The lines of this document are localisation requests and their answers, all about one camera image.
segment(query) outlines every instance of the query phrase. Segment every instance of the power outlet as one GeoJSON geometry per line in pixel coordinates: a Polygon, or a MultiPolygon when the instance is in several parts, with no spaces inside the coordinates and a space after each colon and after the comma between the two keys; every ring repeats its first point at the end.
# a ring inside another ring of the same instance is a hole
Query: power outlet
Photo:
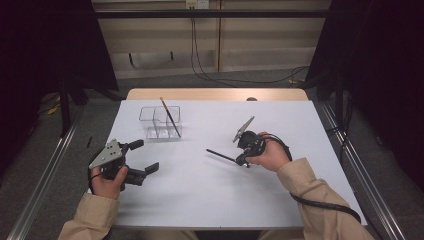
{"type": "Polygon", "coordinates": [[[186,9],[197,9],[197,0],[186,0],[186,9]]]}
{"type": "Polygon", "coordinates": [[[209,9],[209,0],[198,0],[197,9],[209,9]]]}

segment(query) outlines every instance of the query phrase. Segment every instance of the pen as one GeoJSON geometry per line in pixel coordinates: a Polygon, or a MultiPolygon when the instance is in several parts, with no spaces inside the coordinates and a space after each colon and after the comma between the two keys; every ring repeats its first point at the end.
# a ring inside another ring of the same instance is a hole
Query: pen
{"type": "Polygon", "coordinates": [[[163,107],[165,108],[165,110],[166,110],[166,114],[168,114],[168,117],[169,117],[169,119],[171,120],[172,125],[173,125],[173,126],[174,126],[174,128],[175,128],[175,131],[177,131],[178,137],[180,137],[180,138],[181,138],[180,132],[178,132],[178,128],[177,128],[177,126],[175,126],[174,119],[172,119],[172,116],[171,116],[171,113],[170,113],[170,112],[169,112],[169,110],[168,110],[168,107],[166,106],[166,104],[165,104],[165,102],[163,101],[163,98],[162,98],[162,97],[160,97],[160,100],[162,101],[162,105],[163,105],[163,107]]]}
{"type": "Polygon", "coordinates": [[[220,157],[222,157],[222,158],[225,158],[225,159],[227,159],[227,160],[230,160],[230,161],[232,161],[232,162],[235,162],[235,161],[236,161],[236,160],[234,160],[234,159],[232,159],[232,158],[230,158],[230,157],[227,157],[227,156],[225,156],[225,155],[222,155],[221,153],[217,153],[217,152],[212,151],[212,150],[210,150],[210,149],[206,149],[206,151],[208,151],[208,152],[210,152],[210,153],[212,153],[212,154],[215,154],[215,155],[217,155],[217,156],[220,156],[220,157]]]}

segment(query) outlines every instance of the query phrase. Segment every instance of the black cable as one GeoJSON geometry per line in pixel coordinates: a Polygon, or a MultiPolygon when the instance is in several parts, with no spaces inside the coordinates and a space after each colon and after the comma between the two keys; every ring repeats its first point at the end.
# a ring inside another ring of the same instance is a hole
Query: black cable
{"type": "Polygon", "coordinates": [[[291,88],[293,86],[293,83],[294,83],[294,75],[296,75],[296,74],[293,74],[293,72],[296,69],[300,69],[299,71],[296,72],[296,73],[299,73],[300,71],[302,71],[303,69],[306,69],[306,68],[309,68],[309,66],[295,67],[295,68],[293,68],[291,70],[291,74],[290,74],[290,76],[291,76],[291,82],[290,82],[289,88],[291,88]]]}
{"type": "Polygon", "coordinates": [[[340,147],[340,153],[339,153],[339,162],[340,162],[342,169],[344,169],[344,167],[343,167],[344,166],[343,165],[343,149],[345,148],[346,142],[348,140],[349,126],[350,126],[350,121],[352,119],[352,115],[353,115],[353,103],[352,103],[352,98],[349,94],[348,100],[347,100],[347,106],[346,106],[346,113],[345,113],[345,116],[343,118],[343,130],[344,130],[344,135],[342,134],[343,141],[342,141],[342,146],[340,147]]]}
{"type": "MultiPolygon", "coordinates": [[[[292,156],[291,156],[291,153],[289,151],[289,147],[279,137],[275,136],[274,134],[266,134],[265,136],[253,138],[253,139],[249,140],[248,142],[254,142],[254,141],[257,141],[257,140],[265,141],[266,139],[278,142],[283,147],[283,149],[286,152],[289,160],[292,161],[292,156]]],[[[290,193],[290,195],[293,197],[294,200],[296,200],[300,204],[307,205],[307,206],[310,206],[310,207],[316,207],[316,208],[322,208],[322,209],[329,209],[329,210],[344,212],[344,213],[350,214],[356,220],[358,220],[359,223],[361,223],[361,217],[359,216],[359,214],[349,207],[339,205],[339,204],[334,204],[334,203],[307,200],[307,199],[295,196],[292,193],[290,193]]]]}
{"type": "Polygon", "coordinates": [[[296,200],[298,203],[301,203],[303,205],[310,206],[310,207],[316,207],[316,208],[335,210],[335,211],[339,211],[339,212],[344,212],[344,213],[350,214],[359,223],[361,223],[361,217],[359,216],[359,214],[357,212],[355,212],[355,210],[353,210],[349,207],[339,205],[339,204],[334,204],[334,203],[326,203],[326,202],[317,202],[317,201],[307,200],[307,199],[295,196],[292,193],[290,193],[290,195],[292,196],[292,198],[294,200],[296,200]]]}
{"type": "Polygon", "coordinates": [[[192,26],[192,28],[191,28],[191,33],[192,33],[192,37],[191,37],[192,38],[191,39],[191,41],[192,41],[192,44],[191,44],[191,67],[193,69],[194,74],[197,77],[199,77],[200,79],[209,80],[209,81],[215,81],[215,82],[218,82],[218,83],[227,85],[229,87],[236,88],[236,86],[233,86],[233,85],[224,83],[222,81],[226,81],[226,82],[242,82],[242,83],[252,83],[252,84],[264,84],[264,83],[265,84],[271,84],[271,83],[277,83],[277,82],[281,82],[281,81],[290,79],[293,76],[295,76],[297,73],[299,73],[300,71],[302,71],[303,69],[309,68],[309,66],[296,67],[296,68],[293,68],[292,69],[291,74],[289,76],[287,76],[287,77],[284,77],[284,78],[281,78],[281,79],[277,79],[277,80],[272,80],[272,81],[265,81],[265,82],[256,82],[256,81],[241,80],[241,79],[211,78],[208,74],[205,73],[205,71],[203,70],[202,65],[200,63],[199,52],[198,52],[198,48],[197,48],[196,20],[194,18],[191,18],[191,26],[192,26]],[[196,72],[196,70],[194,68],[194,63],[193,63],[194,48],[196,50],[196,57],[197,57],[197,61],[199,63],[199,68],[200,68],[201,72],[203,73],[203,75],[205,75],[206,78],[200,76],[196,72]]]}
{"type": "Polygon", "coordinates": [[[198,52],[198,49],[197,49],[197,37],[196,37],[196,21],[195,21],[195,19],[194,18],[191,18],[191,58],[190,58],[190,60],[191,60],[191,68],[193,69],[193,72],[194,72],[194,74],[198,77],[198,78],[200,78],[200,79],[202,79],[202,80],[206,80],[206,81],[214,81],[214,82],[217,82],[217,83],[221,83],[221,84],[224,84],[224,85],[226,85],[226,86],[228,86],[228,87],[232,87],[232,88],[235,88],[235,86],[233,86],[233,85],[231,85],[231,84],[227,84],[227,83],[223,83],[223,82],[220,82],[219,80],[216,80],[216,79],[212,79],[212,78],[210,78],[204,71],[203,71],[203,68],[202,68],[202,65],[200,64],[200,58],[199,58],[199,52],[198,52]],[[200,76],[197,72],[196,72],[196,70],[195,70],[195,68],[194,68],[194,63],[193,63],[193,54],[194,54],[194,46],[196,46],[196,55],[197,55],[197,61],[199,62],[199,67],[200,67],[200,69],[201,69],[201,71],[202,71],[202,73],[206,76],[206,78],[204,78],[204,77],[202,77],[202,76],[200,76]]]}

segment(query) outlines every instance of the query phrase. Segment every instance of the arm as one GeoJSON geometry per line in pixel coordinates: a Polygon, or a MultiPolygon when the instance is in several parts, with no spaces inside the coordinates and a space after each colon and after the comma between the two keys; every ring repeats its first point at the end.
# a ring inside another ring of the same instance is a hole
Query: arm
{"type": "MultiPolygon", "coordinates": [[[[349,206],[324,180],[316,179],[306,158],[290,162],[284,149],[273,140],[267,140],[262,155],[246,160],[276,172],[281,183],[293,195],[313,201],[349,206]]],[[[365,228],[347,213],[302,204],[298,206],[305,225],[303,231],[305,239],[373,239],[365,228]]]]}
{"type": "Polygon", "coordinates": [[[115,222],[119,208],[120,186],[128,168],[122,167],[114,180],[101,177],[100,168],[93,169],[91,176],[96,195],[85,193],[73,220],[65,223],[59,239],[103,239],[115,222]]]}

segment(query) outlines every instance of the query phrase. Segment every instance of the metal frame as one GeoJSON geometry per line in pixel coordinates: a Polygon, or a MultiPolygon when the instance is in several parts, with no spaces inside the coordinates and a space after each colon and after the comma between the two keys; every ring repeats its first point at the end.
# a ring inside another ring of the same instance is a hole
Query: metal frame
{"type": "MultiPolygon", "coordinates": [[[[330,107],[330,104],[323,103],[322,104],[323,111],[330,122],[331,127],[336,128],[338,126],[337,121],[335,119],[335,113],[333,109],[330,107]]],[[[387,234],[390,239],[405,239],[395,216],[393,215],[390,208],[387,206],[380,192],[377,190],[374,182],[372,181],[370,175],[368,174],[364,164],[356,153],[355,148],[350,142],[349,138],[346,137],[345,132],[337,131],[336,132],[337,139],[340,142],[340,145],[343,146],[344,141],[344,153],[347,155],[347,159],[353,167],[358,179],[363,186],[365,193],[368,196],[371,204],[373,205],[378,217],[380,218],[381,223],[386,229],[387,234]]]]}
{"type": "Polygon", "coordinates": [[[47,164],[47,168],[44,170],[41,179],[38,181],[35,190],[33,191],[24,210],[22,211],[21,215],[13,226],[12,231],[7,237],[7,240],[25,239],[26,235],[28,234],[32,222],[34,221],[38,210],[40,209],[41,204],[43,203],[44,197],[47,194],[47,190],[51,184],[51,181],[53,180],[54,174],[56,173],[60,162],[64,154],[66,153],[66,149],[68,148],[72,137],[74,136],[76,126],[79,120],[81,119],[84,109],[85,107],[79,109],[71,128],[64,137],[59,139],[56,149],[52,157],[50,158],[49,163],[47,164]]]}

